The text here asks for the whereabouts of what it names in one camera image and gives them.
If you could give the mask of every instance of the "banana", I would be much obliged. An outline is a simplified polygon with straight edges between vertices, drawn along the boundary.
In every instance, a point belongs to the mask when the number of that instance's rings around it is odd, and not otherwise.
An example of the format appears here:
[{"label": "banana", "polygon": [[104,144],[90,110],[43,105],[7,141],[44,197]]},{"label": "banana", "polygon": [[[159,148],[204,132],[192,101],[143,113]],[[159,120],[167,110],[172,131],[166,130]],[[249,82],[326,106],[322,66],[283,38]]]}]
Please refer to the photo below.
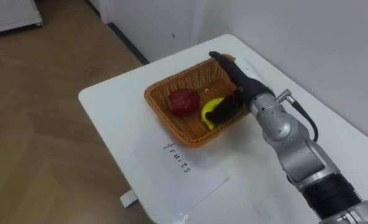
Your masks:
[{"label": "banana", "polygon": [[213,130],[215,128],[215,125],[209,121],[207,118],[206,118],[206,113],[207,112],[211,112],[214,110],[214,108],[219,104],[221,103],[221,101],[224,99],[224,97],[222,98],[216,98],[214,100],[211,100],[209,101],[208,103],[206,103],[206,105],[204,105],[204,107],[202,108],[202,111],[201,111],[201,115],[202,115],[202,121],[207,125],[207,127],[210,129],[210,130]]}]

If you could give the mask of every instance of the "apple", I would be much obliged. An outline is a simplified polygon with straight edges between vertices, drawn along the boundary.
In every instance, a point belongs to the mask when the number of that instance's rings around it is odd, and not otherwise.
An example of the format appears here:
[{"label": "apple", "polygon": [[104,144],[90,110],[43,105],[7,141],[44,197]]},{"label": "apple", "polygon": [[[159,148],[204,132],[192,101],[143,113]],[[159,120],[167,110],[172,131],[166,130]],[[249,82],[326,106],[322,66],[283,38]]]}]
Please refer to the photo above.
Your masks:
[{"label": "apple", "polygon": [[194,90],[175,90],[169,95],[169,109],[176,116],[188,117],[200,108],[200,99]]}]

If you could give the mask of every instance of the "paper sheet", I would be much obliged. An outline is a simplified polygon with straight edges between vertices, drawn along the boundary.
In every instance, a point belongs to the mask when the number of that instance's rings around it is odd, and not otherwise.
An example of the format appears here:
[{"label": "paper sheet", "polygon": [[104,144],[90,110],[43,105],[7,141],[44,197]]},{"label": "paper sheet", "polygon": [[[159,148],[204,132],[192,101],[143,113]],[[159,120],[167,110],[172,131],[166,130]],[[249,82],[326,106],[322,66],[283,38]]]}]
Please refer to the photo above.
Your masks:
[{"label": "paper sheet", "polygon": [[205,152],[180,146],[163,129],[143,136],[133,152],[174,215],[186,214],[227,180]]}]

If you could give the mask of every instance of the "wooden floor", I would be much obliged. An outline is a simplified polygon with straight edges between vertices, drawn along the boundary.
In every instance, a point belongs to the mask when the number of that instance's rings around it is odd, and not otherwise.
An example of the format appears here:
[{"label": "wooden floor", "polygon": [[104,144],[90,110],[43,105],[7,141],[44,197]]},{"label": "wooden floor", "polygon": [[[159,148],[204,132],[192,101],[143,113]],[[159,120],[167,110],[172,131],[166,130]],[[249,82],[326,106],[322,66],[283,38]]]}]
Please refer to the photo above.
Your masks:
[{"label": "wooden floor", "polygon": [[150,223],[77,98],[140,63],[84,0],[37,5],[0,34],[0,224]]}]

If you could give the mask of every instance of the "brown woven basket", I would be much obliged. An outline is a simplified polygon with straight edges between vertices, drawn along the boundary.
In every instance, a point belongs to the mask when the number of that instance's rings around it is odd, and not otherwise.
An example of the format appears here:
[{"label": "brown woven basket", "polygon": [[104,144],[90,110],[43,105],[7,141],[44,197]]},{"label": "brown woven basket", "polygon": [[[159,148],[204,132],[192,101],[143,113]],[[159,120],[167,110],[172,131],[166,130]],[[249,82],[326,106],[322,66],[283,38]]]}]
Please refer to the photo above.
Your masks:
[{"label": "brown woven basket", "polygon": [[[235,60],[230,55],[224,56]],[[200,110],[188,118],[180,118],[170,112],[168,107],[169,94],[181,88],[198,92],[201,98],[201,108],[203,108],[210,100],[232,94],[236,90],[236,87],[218,62],[211,58],[156,82],[145,90],[145,99],[152,110],[161,119],[171,134],[185,146],[203,146],[217,137],[223,130],[248,114],[248,110],[244,108],[230,121],[210,131],[201,120]]]}]

